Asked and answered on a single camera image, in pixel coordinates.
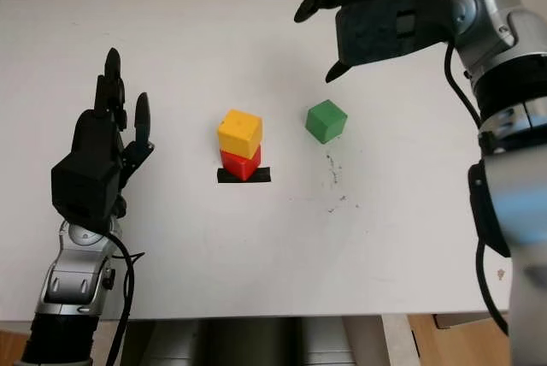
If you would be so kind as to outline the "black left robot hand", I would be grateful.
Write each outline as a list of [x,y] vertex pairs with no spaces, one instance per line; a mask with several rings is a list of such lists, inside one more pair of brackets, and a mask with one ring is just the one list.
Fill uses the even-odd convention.
[[94,107],[79,117],[71,152],[87,162],[85,176],[91,183],[84,190],[85,211],[94,218],[126,214],[122,197],[129,178],[154,150],[150,142],[150,103],[142,92],[135,107],[135,139],[124,145],[121,133],[127,128],[125,85],[121,78],[121,56],[112,47],[97,76]]

